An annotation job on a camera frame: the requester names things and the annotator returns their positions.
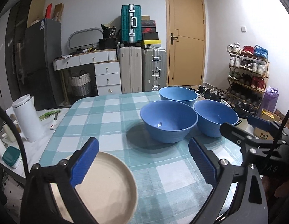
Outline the beige suitcase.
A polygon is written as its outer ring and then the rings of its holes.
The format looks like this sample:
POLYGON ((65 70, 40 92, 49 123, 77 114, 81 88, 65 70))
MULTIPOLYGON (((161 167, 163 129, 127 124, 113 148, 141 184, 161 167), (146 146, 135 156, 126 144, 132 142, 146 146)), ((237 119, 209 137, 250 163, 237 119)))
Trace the beige suitcase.
POLYGON ((138 46, 119 50, 122 93, 142 92, 142 49, 138 46))

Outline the cream plate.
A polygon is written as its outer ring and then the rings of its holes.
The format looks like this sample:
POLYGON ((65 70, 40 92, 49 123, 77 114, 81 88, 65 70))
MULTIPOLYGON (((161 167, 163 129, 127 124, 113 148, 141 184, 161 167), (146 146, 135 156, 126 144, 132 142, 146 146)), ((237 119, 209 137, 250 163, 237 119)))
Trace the cream plate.
POLYGON ((98 152, 84 180, 75 187, 98 223, 129 223, 137 208, 137 185, 119 158, 98 152))

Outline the dark tall cabinet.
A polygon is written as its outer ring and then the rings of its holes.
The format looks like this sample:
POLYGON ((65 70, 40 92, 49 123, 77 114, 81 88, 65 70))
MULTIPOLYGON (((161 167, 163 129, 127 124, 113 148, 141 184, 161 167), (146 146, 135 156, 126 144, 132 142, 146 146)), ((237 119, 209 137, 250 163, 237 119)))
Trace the dark tall cabinet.
POLYGON ((5 37, 5 66, 7 81, 12 100, 21 96, 20 56, 25 37, 28 14, 32 0, 20 0, 11 9, 8 16, 5 37))

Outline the black trash bag bin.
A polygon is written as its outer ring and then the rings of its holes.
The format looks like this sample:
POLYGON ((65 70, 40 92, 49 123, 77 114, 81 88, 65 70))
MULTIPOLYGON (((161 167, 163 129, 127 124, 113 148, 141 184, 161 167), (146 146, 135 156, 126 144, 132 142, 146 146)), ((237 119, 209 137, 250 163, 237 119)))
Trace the black trash bag bin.
POLYGON ((248 103, 238 101, 234 107, 235 112, 238 114, 239 118, 247 119, 249 116, 258 114, 257 109, 248 103))

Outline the woven laundry basket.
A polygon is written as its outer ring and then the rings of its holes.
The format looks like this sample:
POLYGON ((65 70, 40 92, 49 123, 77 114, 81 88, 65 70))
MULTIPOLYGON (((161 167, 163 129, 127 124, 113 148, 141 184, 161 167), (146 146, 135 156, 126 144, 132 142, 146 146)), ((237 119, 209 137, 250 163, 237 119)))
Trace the woven laundry basket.
POLYGON ((91 93, 91 78, 90 73, 81 70, 79 74, 72 73, 70 75, 70 85, 75 97, 84 97, 91 93))

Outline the purple plastic bag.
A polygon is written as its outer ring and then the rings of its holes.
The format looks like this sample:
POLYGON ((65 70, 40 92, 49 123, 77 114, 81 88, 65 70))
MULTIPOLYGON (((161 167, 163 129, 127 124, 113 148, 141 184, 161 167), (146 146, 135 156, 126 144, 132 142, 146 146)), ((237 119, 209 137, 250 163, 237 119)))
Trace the purple plastic bag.
POLYGON ((261 110, 266 109, 273 113, 278 101, 278 97, 279 97, 278 89, 268 86, 265 91, 263 100, 261 102, 260 109, 261 110))

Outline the silver suitcase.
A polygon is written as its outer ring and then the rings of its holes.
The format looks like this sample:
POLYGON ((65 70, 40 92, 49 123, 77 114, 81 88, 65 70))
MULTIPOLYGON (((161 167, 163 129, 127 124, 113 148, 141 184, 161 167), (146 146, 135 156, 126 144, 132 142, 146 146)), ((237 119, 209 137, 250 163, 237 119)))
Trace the silver suitcase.
POLYGON ((142 91, 158 91, 166 86, 167 51, 162 48, 142 50, 142 91))

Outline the cardboard box on floor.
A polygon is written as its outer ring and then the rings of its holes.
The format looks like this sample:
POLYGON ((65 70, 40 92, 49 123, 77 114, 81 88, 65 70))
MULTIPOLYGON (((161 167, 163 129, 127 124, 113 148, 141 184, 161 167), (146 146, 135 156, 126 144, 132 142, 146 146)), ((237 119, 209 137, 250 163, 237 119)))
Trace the cardboard box on floor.
POLYGON ((254 127, 254 136, 262 140, 274 140, 274 137, 268 132, 270 129, 269 122, 281 123, 281 118, 267 109, 261 110, 259 118, 265 120, 266 123, 261 123, 261 128, 258 126, 254 127))

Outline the teal lidded container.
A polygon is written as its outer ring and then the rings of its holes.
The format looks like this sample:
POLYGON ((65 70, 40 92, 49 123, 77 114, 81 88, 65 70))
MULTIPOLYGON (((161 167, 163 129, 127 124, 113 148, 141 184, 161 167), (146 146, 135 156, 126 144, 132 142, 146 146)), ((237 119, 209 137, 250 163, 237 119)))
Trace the teal lidded container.
POLYGON ((12 168, 17 168, 22 160, 19 149, 9 146, 2 157, 3 162, 12 168))

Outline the white electric kettle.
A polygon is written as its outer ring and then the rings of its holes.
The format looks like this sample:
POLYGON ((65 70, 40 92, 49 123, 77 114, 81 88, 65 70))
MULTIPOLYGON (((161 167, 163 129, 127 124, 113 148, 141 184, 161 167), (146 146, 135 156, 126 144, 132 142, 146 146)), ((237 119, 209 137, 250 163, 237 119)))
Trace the white electric kettle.
POLYGON ((44 134, 41 121, 36 113, 34 97, 30 94, 18 98, 12 103, 16 120, 29 142, 35 142, 44 134))

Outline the wooden door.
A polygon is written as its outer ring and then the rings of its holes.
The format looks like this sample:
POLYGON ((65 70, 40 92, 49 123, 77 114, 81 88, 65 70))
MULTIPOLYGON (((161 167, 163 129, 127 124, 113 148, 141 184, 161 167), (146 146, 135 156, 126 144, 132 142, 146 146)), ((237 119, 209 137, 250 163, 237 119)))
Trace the wooden door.
POLYGON ((203 81, 206 51, 204 0, 166 0, 167 85, 203 81))

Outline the black bag on desk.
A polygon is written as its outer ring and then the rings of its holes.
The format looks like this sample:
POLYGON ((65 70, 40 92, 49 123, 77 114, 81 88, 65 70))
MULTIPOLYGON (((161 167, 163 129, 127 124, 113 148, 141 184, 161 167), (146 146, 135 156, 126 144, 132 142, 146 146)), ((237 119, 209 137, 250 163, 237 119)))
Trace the black bag on desk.
POLYGON ((103 38, 99 40, 99 49, 107 50, 107 49, 116 49, 117 44, 119 42, 116 27, 108 27, 105 25, 101 25, 103 31, 103 38))

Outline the white handled knife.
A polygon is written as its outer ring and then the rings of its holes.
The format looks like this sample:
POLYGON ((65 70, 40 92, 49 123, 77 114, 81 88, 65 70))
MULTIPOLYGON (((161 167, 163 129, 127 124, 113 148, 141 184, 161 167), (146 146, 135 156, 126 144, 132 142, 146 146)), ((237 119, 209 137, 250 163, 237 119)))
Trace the white handled knife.
POLYGON ((50 130, 54 130, 58 118, 58 113, 55 114, 54 119, 50 125, 50 130))

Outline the blue bowl back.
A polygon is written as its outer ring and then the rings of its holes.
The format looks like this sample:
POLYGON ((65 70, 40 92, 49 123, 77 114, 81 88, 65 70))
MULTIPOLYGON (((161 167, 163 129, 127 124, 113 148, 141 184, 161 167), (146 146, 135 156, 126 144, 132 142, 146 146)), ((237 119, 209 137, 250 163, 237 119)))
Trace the blue bowl back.
POLYGON ((193 107, 198 99, 198 94, 195 91, 180 86, 168 86, 161 88, 159 90, 159 95, 161 100, 177 101, 187 104, 190 107, 193 107))

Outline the stack of shoe boxes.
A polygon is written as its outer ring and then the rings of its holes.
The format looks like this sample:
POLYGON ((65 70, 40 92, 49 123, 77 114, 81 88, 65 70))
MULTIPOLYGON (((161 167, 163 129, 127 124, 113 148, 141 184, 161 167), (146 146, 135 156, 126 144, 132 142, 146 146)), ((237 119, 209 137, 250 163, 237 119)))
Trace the stack of shoe boxes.
POLYGON ((142 48, 160 48, 161 40, 157 32, 156 20, 151 20, 150 16, 141 16, 142 26, 142 48))

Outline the white drawer desk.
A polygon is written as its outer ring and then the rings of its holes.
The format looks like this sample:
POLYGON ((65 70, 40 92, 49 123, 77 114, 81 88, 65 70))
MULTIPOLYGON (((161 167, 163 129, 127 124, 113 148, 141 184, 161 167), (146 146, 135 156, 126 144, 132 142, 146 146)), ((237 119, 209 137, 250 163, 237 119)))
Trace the white drawer desk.
POLYGON ((84 71, 90 74, 92 92, 89 95, 105 96, 120 94, 121 74, 120 61, 115 49, 98 50, 77 55, 66 56, 53 61, 55 71, 60 72, 61 85, 64 94, 63 105, 69 106, 70 99, 67 86, 74 74, 84 71))

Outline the blue bowl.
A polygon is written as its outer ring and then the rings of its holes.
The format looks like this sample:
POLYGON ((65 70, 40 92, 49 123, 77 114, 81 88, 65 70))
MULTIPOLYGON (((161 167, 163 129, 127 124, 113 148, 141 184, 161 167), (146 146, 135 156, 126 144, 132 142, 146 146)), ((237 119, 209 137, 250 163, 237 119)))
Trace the blue bowl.
POLYGON ((177 101, 187 104, 190 107, 193 107, 198 99, 198 94, 195 91, 180 86, 168 86, 161 88, 159 90, 159 95, 161 100, 177 101))
POLYGON ((194 104, 198 114, 198 129, 208 137, 221 137, 220 127, 223 123, 239 125, 242 121, 229 106, 213 100, 201 100, 194 104))
POLYGON ((192 107, 170 100, 148 103, 140 110, 140 117, 151 138, 165 144, 181 141, 198 122, 192 107))

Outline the grey arched frame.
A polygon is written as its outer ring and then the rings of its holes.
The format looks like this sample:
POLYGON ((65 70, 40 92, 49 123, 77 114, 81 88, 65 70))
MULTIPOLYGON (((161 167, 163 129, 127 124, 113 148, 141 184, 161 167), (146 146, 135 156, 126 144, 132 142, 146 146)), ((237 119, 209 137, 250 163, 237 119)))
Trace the grey arched frame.
POLYGON ((88 28, 72 33, 67 40, 69 50, 96 45, 103 38, 103 30, 98 27, 88 28))

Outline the dark grey refrigerator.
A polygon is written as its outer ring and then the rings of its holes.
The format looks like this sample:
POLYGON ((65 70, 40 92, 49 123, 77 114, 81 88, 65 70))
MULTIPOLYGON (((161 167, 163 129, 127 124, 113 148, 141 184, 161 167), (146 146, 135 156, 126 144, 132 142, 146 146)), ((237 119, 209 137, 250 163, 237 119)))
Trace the dark grey refrigerator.
POLYGON ((64 100, 59 72, 53 61, 61 56, 61 24, 43 19, 28 27, 24 40, 27 92, 37 110, 58 108, 64 100))

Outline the wooden shoe rack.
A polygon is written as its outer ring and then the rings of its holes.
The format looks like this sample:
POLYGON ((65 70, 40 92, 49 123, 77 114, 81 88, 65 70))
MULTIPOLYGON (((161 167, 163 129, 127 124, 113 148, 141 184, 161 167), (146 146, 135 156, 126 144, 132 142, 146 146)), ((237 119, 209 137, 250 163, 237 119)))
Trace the wooden shoe rack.
POLYGON ((268 50, 259 45, 233 43, 227 46, 227 52, 230 55, 227 103, 234 108, 242 102, 258 109, 269 78, 268 50))

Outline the teal suitcase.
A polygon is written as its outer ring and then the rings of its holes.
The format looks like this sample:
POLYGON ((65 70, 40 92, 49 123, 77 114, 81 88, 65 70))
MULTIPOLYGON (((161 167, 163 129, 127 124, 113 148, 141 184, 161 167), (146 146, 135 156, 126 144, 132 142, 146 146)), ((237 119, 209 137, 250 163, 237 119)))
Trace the teal suitcase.
POLYGON ((142 40, 142 8, 140 5, 122 5, 121 7, 121 42, 136 44, 142 40))

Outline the teal checkered tablecloth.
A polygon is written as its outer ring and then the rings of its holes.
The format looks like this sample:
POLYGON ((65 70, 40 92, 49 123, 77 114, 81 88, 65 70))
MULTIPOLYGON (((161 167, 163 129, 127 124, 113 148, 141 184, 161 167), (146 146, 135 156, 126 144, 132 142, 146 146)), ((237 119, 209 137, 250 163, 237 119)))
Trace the teal checkered tablecloth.
POLYGON ((132 223, 189 223, 212 189, 189 154, 190 138, 233 165, 242 163, 242 155, 237 145, 222 137, 209 138, 196 127, 176 144, 153 140, 140 109, 159 98, 157 92, 147 92, 78 100, 54 132, 40 165, 56 164, 93 136, 101 151, 121 159, 135 177, 138 207, 132 223))

